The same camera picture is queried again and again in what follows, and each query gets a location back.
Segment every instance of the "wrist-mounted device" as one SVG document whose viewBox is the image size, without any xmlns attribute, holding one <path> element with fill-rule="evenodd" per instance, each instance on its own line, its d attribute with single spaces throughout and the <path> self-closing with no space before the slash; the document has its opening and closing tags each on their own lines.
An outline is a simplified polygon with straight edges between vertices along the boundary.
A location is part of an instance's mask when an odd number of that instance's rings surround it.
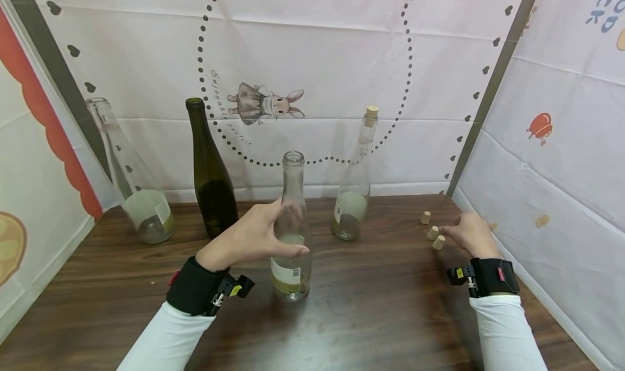
<svg viewBox="0 0 625 371">
<path fill-rule="evenodd" d="M 167 302 L 183 313 L 213 317 L 226 297 L 244 298 L 254 287 L 254 282 L 246 276 L 235 280 L 229 272 L 230 268 L 207 271 L 195 256 L 189 257 L 169 280 Z"/>
<path fill-rule="evenodd" d="M 519 293 L 519 284 L 510 261 L 501 259 L 472 259 L 470 265 L 447 269 L 451 285 L 468 283 L 472 298 L 488 297 L 494 293 Z"/>
</svg>

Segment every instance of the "rabbit drawing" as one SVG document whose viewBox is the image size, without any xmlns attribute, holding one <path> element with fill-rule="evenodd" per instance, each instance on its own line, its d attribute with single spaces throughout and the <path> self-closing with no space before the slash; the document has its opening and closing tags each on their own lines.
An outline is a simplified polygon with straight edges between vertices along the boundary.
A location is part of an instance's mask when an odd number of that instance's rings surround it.
<svg viewBox="0 0 625 371">
<path fill-rule="evenodd" d="M 236 95 L 228 95 L 228 101 L 236 103 L 236 108 L 228 109 L 230 115 L 238 114 L 246 125 L 256 122 L 263 124 L 271 117 L 291 115 L 296 119 L 302 119 L 304 113 L 298 108 L 291 107 L 291 103 L 299 100 L 304 91 L 291 92 L 286 97 L 280 97 L 268 91 L 264 86 L 249 86 L 245 82 L 239 85 L 239 92 Z"/>
</svg>

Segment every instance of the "hand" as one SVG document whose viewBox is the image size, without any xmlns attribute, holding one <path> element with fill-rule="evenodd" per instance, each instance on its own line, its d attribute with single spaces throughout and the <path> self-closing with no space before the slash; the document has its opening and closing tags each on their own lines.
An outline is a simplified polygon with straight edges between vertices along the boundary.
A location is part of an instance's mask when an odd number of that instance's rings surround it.
<svg viewBox="0 0 625 371">
<path fill-rule="evenodd" d="M 287 257 L 294 259 L 310 253 L 304 245 L 284 244 L 277 240 L 273 224 L 280 212 L 280 199 L 271 204 L 256 204 L 243 218 L 219 234 L 196 255 L 205 269 L 223 271 L 237 263 Z"/>
<path fill-rule="evenodd" d="M 453 226 L 441 226 L 441 234 L 456 241 L 474 259 L 501 259 L 488 223 L 475 212 L 456 216 Z"/>
</svg>

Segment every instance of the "left hand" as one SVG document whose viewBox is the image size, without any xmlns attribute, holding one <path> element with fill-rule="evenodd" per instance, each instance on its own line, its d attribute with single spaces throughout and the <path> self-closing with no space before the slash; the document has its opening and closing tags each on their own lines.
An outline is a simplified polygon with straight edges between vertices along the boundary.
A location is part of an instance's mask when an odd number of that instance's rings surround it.
<svg viewBox="0 0 625 371">
<path fill-rule="evenodd" d="M 271 204 L 256 204 L 243 218 L 201 248 L 197 262 L 205 269 L 223 271 L 237 263 L 263 260 L 268 257 L 294 259 L 310 253 L 304 245 L 284 244 L 273 231 L 280 212 L 280 199 Z"/>
</svg>

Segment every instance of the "bottle with cork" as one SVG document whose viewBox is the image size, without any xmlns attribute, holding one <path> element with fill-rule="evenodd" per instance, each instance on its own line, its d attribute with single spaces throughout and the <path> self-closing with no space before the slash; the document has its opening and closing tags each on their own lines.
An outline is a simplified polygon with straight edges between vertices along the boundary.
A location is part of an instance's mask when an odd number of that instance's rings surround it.
<svg viewBox="0 0 625 371">
<path fill-rule="evenodd" d="M 348 161 L 334 205 L 332 231 L 339 239 L 353 240 L 359 232 L 371 193 L 369 145 L 378 125 L 378 108 L 370 105 L 362 118 L 358 146 Z"/>
</svg>

